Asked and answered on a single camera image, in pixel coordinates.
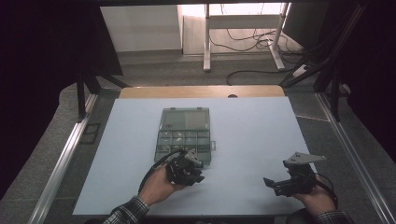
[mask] metal frame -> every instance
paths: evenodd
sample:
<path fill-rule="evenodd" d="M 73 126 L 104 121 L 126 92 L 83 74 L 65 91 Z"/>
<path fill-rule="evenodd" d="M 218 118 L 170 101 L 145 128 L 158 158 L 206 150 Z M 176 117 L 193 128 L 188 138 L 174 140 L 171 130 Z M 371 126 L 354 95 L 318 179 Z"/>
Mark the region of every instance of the metal frame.
<path fill-rule="evenodd" d="M 330 121 L 330 124 L 332 125 L 332 129 L 334 130 L 335 135 L 340 141 L 346 153 L 346 156 L 349 159 L 349 162 L 351 163 L 361 184 L 366 190 L 366 193 L 369 199 L 371 200 L 375 208 L 375 211 L 378 213 L 378 216 L 381 218 L 382 223 L 387 223 L 387 224 L 396 223 L 396 220 L 393 214 L 390 212 L 389 206 L 385 201 L 384 196 L 382 195 L 378 186 L 371 178 L 366 167 L 361 161 L 361 157 L 359 156 L 352 142 L 348 138 L 347 133 L 343 128 L 343 125 L 337 120 L 335 120 L 335 118 L 332 116 L 332 112 L 330 110 L 330 104 L 326 98 L 326 94 L 316 93 L 316 96 L 321 108 L 326 114 L 327 119 Z"/>
<path fill-rule="evenodd" d="M 285 70 L 285 65 L 283 64 L 282 58 L 279 56 L 279 52 L 277 51 L 277 42 L 279 41 L 280 33 L 282 32 L 283 23 L 285 23 L 288 8 L 289 3 L 285 3 L 282 12 L 279 15 L 279 22 L 276 27 L 274 41 L 270 45 L 271 54 L 273 55 L 277 70 Z"/>
<path fill-rule="evenodd" d="M 278 70 L 284 70 L 285 65 L 277 51 L 277 42 L 280 38 L 283 23 L 286 19 L 289 3 L 283 6 L 280 15 L 222 15 L 210 16 L 209 4 L 205 5 L 205 49 L 204 71 L 210 72 L 210 30 L 214 29 L 274 29 L 276 34 L 273 41 L 269 41 L 269 49 L 274 57 Z"/>
<path fill-rule="evenodd" d="M 56 163 L 51 176 L 49 177 L 49 181 L 47 182 L 47 185 L 35 206 L 35 210 L 30 216 L 28 221 L 29 224 L 41 224 L 46 219 L 47 213 L 50 210 L 50 206 L 52 205 L 55 195 L 61 186 L 62 180 L 64 179 L 64 174 L 66 173 L 69 162 L 71 161 L 76 150 L 79 138 L 82 136 L 82 133 L 87 126 L 88 119 L 90 118 L 96 99 L 97 95 L 91 94 L 88 97 L 87 103 L 85 104 L 85 118 L 81 122 L 76 123 L 73 131 L 71 132 L 69 139 L 64 146 L 64 150 L 62 151 L 62 154 L 59 157 L 59 160 Z"/>

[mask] person's left hand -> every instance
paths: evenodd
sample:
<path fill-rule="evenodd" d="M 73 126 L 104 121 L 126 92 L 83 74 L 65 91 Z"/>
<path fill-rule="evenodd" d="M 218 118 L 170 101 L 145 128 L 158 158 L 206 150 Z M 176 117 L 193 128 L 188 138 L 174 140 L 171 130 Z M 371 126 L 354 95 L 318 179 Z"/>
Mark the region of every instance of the person's left hand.
<path fill-rule="evenodd" d="M 186 186 L 172 184 L 166 178 L 165 165 L 157 167 L 148 180 L 145 186 L 139 193 L 139 197 L 145 201 L 148 206 L 154 203 L 160 203 L 167 199 L 172 193 L 177 190 L 184 189 Z"/>

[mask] aluminum rail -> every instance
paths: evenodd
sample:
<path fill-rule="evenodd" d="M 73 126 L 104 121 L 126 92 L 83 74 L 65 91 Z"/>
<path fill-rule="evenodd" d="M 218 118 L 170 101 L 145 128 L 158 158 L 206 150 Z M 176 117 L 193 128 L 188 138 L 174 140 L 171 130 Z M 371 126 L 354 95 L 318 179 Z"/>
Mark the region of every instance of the aluminum rail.
<path fill-rule="evenodd" d="M 349 159 L 355 173 L 357 174 L 361 184 L 363 185 L 364 189 L 369 196 L 370 201 L 372 202 L 375 211 L 378 213 L 378 216 L 381 218 L 382 223 L 384 224 L 395 224 L 395 218 L 393 214 L 390 212 L 389 206 L 384 199 L 381 191 L 379 190 L 378 186 L 371 178 L 370 174 L 368 173 L 366 167 L 364 166 L 361 157 L 359 156 L 358 152 L 356 151 L 355 147 L 353 146 L 352 142 L 347 136 L 346 131 L 344 130 L 342 124 L 337 122 L 335 118 L 332 116 L 330 110 L 330 104 L 326 98 L 325 93 L 317 93 L 317 99 L 322 107 L 326 117 L 330 121 L 332 125 L 332 129 L 335 132 L 335 135 L 339 139 L 347 158 Z"/>
<path fill-rule="evenodd" d="M 59 157 L 59 160 L 56 163 L 51 176 L 49 177 L 49 181 L 47 182 L 47 185 L 35 206 L 35 210 L 30 216 L 28 221 L 29 224 L 41 224 L 46 219 L 47 213 L 50 210 L 50 206 L 52 205 L 55 195 L 61 186 L 62 180 L 64 179 L 64 174 L 66 173 L 69 162 L 71 161 L 73 153 L 76 150 L 78 141 L 82 136 L 85 127 L 87 126 L 88 119 L 90 118 L 96 99 L 97 95 L 91 94 L 88 97 L 87 103 L 85 104 L 87 114 L 81 123 L 76 123 L 73 131 L 71 132 L 66 145 L 64 146 L 64 150 L 62 151 L 62 154 Z"/>

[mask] clear plastic case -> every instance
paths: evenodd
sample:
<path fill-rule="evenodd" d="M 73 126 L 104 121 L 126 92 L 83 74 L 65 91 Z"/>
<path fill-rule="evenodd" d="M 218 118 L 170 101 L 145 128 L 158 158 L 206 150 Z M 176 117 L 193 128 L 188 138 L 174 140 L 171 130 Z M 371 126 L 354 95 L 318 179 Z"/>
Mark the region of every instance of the clear plastic case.
<path fill-rule="evenodd" d="M 210 143 L 209 108 L 165 108 L 154 160 L 158 161 L 171 151 L 184 148 L 194 150 L 198 160 L 206 166 L 211 161 Z"/>

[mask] white wall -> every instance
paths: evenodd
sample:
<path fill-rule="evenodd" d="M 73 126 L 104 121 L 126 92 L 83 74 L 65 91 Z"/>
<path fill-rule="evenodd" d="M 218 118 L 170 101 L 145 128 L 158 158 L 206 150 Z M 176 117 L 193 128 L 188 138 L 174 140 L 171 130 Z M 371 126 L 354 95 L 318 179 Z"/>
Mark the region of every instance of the white wall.
<path fill-rule="evenodd" d="M 177 6 L 101 7 L 116 52 L 181 49 Z"/>

